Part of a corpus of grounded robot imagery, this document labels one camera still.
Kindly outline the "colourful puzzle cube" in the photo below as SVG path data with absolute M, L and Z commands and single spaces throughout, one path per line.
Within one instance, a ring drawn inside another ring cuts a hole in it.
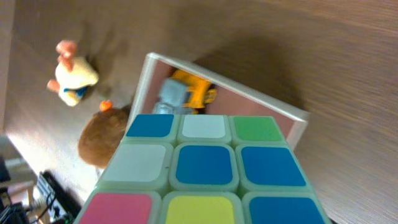
M 139 114 L 77 223 L 329 223 L 270 116 Z

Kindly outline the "yellow grey toy truck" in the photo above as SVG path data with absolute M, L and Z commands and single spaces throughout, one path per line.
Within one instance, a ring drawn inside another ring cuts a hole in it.
M 158 94 L 154 114 L 205 114 L 217 95 L 215 84 L 207 79 L 176 70 L 165 79 Z

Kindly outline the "brown plush toy with carrot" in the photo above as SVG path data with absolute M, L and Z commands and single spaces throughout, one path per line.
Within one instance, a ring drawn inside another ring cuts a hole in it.
M 89 165 L 105 169 L 126 131 L 131 106 L 113 106 L 110 100 L 99 104 L 78 141 L 78 155 Z

